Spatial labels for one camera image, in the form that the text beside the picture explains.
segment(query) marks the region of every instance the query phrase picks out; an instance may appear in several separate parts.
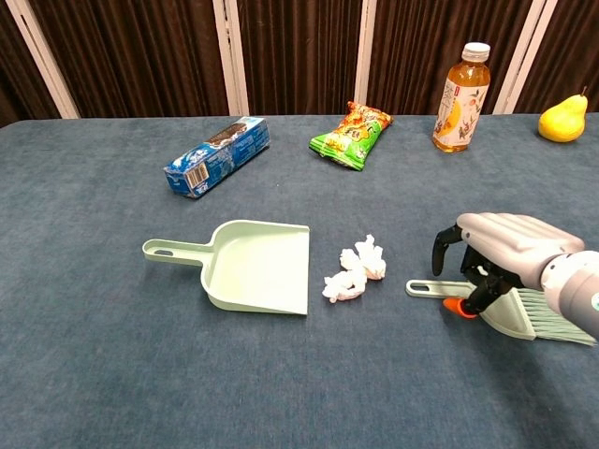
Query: orange tip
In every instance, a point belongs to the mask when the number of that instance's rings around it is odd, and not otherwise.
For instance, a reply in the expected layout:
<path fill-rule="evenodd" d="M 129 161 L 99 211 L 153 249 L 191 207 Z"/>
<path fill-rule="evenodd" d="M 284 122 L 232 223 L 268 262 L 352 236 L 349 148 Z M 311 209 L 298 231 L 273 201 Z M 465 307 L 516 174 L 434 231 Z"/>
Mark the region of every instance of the orange tip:
<path fill-rule="evenodd" d="M 457 315 L 462 316 L 464 318 L 468 318 L 469 320 L 472 320 L 473 318 L 476 318 L 476 315 L 472 315 L 470 313 L 466 313 L 461 308 L 461 302 L 463 300 L 464 300 L 463 297 L 446 297 L 443 300 L 443 305 L 446 306 L 446 309 L 448 309 L 449 311 L 453 311 Z"/>

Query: dustpan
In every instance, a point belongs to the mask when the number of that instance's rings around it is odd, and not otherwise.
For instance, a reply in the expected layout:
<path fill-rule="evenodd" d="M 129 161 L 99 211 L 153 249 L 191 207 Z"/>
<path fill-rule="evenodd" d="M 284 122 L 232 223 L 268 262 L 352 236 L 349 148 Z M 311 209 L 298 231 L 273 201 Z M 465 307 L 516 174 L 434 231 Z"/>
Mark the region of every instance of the dustpan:
<path fill-rule="evenodd" d="M 476 286 L 470 282 L 411 280 L 405 291 L 411 297 L 468 297 Z M 542 292 L 512 288 L 480 313 L 495 330 L 515 339 L 572 341 L 594 345 L 595 339 L 552 311 Z"/>
<path fill-rule="evenodd" d="M 146 259 L 202 267 L 211 303 L 226 311 L 308 313 L 310 228 L 234 220 L 207 244 L 150 239 Z"/>

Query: bottle label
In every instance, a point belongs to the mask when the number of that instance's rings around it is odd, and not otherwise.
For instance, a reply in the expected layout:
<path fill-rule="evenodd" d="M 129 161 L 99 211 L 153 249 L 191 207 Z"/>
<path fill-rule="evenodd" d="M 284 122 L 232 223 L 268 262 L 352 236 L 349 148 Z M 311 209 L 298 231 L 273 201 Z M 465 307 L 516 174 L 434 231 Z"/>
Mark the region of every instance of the bottle label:
<path fill-rule="evenodd" d="M 447 146 L 468 145 L 489 86 L 464 87 L 446 80 L 432 135 Z"/>

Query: mint green dustpan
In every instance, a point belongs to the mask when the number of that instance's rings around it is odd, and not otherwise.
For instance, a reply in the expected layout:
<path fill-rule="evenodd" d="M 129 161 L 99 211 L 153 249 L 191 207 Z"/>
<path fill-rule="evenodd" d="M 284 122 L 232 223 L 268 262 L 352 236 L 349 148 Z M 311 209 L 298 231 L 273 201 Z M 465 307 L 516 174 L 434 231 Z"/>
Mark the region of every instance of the mint green dustpan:
<path fill-rule="evenodd" d="M 151 239 L 146 259 L 203 267 L 202 287 L 226 311 L 308 314 L 310 228 L 234 220 L 208 244 Z"/>

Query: dustpan handle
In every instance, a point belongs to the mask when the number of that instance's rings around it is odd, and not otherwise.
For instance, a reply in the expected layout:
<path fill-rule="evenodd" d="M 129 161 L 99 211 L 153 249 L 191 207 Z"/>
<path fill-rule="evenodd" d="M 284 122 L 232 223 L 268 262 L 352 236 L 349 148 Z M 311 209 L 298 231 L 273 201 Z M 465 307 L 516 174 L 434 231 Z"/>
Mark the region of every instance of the dustpan handle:
<path fill-rule="evenodd" d="M 469 287 L 468 282 L 412 279 L 405 284 L 405 291 L 411 297 L 445 298 L 463 296 L 464 290 Z"/>
<path fill-rule="evenodd" d="M 146 241 L 142 251 L 148 260 L 195 267 L 208 266 L 214 256 L 214 248 L 211 245 L 162 239 Z"/>

